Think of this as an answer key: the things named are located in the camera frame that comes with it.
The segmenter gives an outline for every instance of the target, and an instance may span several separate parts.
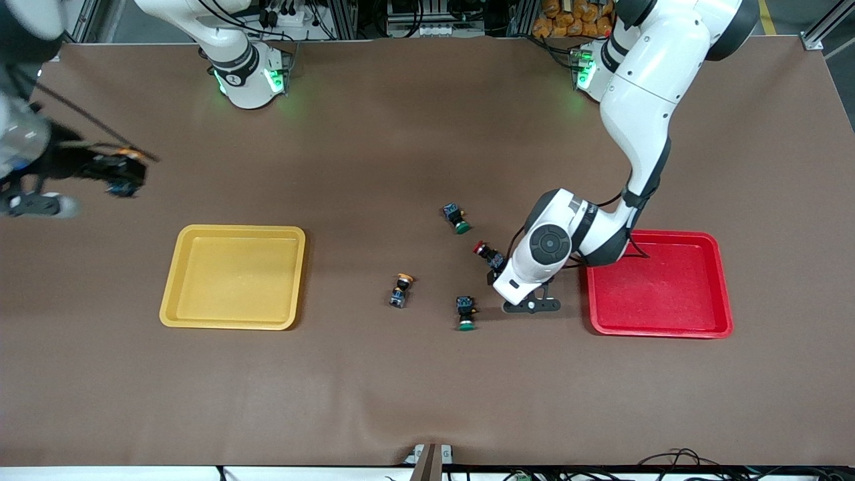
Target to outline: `red tray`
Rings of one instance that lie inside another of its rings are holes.
[[[666,230],[635,230],[633,239],[650,258],[585,269],[593,328],[612,336],[730,336],[734,322],[716,240]],[[630,244],[626,253],[634,252]]]

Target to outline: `green base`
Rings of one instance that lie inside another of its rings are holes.
[[[471,228],[472,228],[472,226],[470,226],[469,223],[466,221],[461,221],[458,225],[454,226],[454,230],[458,234],[462,234],[464,232],[469,232],[469,230]]]

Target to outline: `table surface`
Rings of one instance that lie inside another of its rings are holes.
[[[291,95],[222,97],[188,45],[71,45],[42,81],[162,161],[137,199],[92,181],[71,221],[0,223],[0,463],[393,464],[446,442],[479,464],[845,464],[855,446],[855,136],[820,52],[754,38],[702,70],[671,122],[639,227],[705,231],[725,340],[595,335],[564,307],[503,314],[471,252],[534,201],[617,193],[628,163],[597,106],[524,40],[306,45]],[[93,139],[59,104],[47,114]],[[439,208],[475,228],[453,235]],[[191,223],[308,235],[283,332],[170,329],[158,309]],[[398,272],[417,278],[400,311]],[[455,331],[472,295],[478,330]]]

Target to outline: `plastic tray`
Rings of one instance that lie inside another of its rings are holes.
[[[734,324],[716,240],[662,230],[635,230],[633,239],[651,258],[585,269],[593,328],[613,336],[730,336]]]
[[[297,227],[188,225],[175,244],[161,322],[286,329],[297,316],[305,244]]]

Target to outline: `pile of potatoes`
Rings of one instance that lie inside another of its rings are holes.
[[[571,2],[572,10],[566,10]],[[605,5],[587,0],[564,0],[563,3],[562,8],[561,0],[541,0],[543,15],[534,21],[532,27],[535,37],[606,37],[611,33],[614,0],[609,0]]]

